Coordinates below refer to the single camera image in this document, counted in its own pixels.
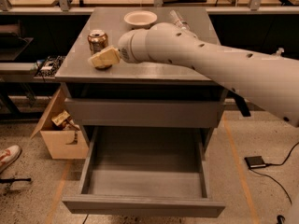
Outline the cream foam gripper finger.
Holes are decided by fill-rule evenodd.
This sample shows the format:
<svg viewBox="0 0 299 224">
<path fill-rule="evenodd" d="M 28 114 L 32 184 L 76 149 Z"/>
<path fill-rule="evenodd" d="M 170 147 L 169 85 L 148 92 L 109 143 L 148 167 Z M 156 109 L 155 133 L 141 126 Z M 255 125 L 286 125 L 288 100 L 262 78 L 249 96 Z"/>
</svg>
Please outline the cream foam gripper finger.
<svg viewBox="0 0 299 224">
<path fill-rule="evenodd" d="M 95 53 L 88 59 L 90 65 L 97 69 L 109 68 L 113 64 L 119 63 L 121 56 L 119 51 L 113 46 L 106 47 Z"/>
</svg>

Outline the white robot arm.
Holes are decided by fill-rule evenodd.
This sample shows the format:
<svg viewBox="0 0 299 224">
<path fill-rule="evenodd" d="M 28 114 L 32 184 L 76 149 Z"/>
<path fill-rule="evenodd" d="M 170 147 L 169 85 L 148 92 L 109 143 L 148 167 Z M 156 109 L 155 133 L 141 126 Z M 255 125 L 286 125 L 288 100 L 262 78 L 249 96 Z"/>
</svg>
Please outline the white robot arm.
<svg viewBox="0 0 299 224">
<path fill-rule="evenodd" d="M 162 22 L 123 34 L 117 47 L 88 63 L 103 69 L 121 61 L 188 67 L 258 107 L 299 126 L 299 61 L 207 43 L 188 30 Z"/>
</svg>

